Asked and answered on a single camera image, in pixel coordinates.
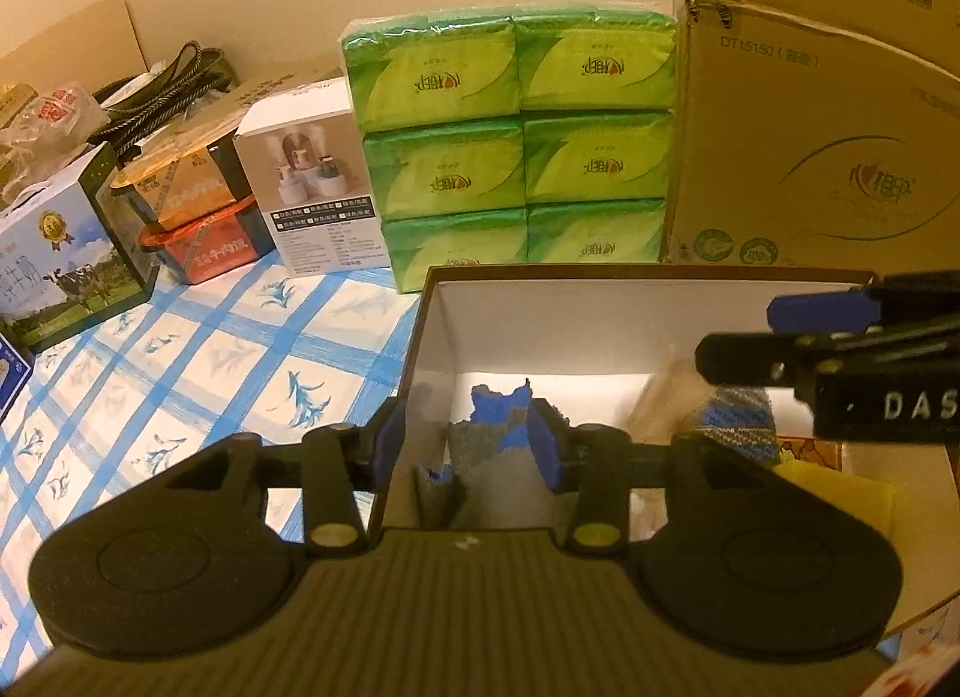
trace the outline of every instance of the tissue package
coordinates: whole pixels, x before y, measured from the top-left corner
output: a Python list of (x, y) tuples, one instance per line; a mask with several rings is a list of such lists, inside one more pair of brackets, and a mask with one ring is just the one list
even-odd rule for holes
[(569, 115), (523, 125), (527, 202), (666, 196), (668, 112)]
[(643, 11), (515, 17), (522, 109), (669, 109), (676, 23)]
[(663, 200), (648, 199), (533, 207), (527, 260), (544, 264), (656, 263), (664, 206)]
[(352, 24), (341, 39), (361, 130), (512, 115), (520, 108), (506, 15)]
[(386, 220), (524, 205), (523, 131), (514, 119), (371, 134), (363, 147)]
[(383, 236), (397, 291), (419, 291), (430, 267), (523, 263), (526, 215), (525, 209), (512, 209), (385, 221)]

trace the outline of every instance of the white product box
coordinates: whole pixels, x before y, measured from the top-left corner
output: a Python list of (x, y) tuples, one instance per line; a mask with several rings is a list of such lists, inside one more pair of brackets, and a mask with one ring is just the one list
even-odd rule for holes
[(390, 266), (343, 77), (253, 104), (234, 145), (293, 277)]

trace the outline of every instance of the red food container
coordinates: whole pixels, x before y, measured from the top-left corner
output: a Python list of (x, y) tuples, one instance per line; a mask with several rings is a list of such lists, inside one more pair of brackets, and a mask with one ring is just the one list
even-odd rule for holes
[(250, 264), (276, 247), (253, 196), (172, 232), (149, 224), (139, 242), (143, 250), (157, 253), (178, 280), (191, 285)]

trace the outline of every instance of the sponge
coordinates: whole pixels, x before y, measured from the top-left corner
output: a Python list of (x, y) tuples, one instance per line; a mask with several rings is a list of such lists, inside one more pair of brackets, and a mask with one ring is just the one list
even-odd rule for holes
[(889, 539), (894, 515), (894, 486), (848, 475), (811, 462), (791, 461), (774, 467), (781, 478), (849, 513)]

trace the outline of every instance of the table surface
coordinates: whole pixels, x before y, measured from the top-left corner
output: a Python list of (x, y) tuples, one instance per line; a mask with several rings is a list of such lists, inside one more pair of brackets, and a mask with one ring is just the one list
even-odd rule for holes
[[(389, 270), (291, 280), (272, 253), (189, 288), (161, 272), (148, 304), (40, 354), (0, 426), (0, 686), (49, 648), (27, 592), (42, 539), (234, 432), (366, 422), (415, 313)], [(267, 522), (299, 537), (299, 493), (272, 491)]]

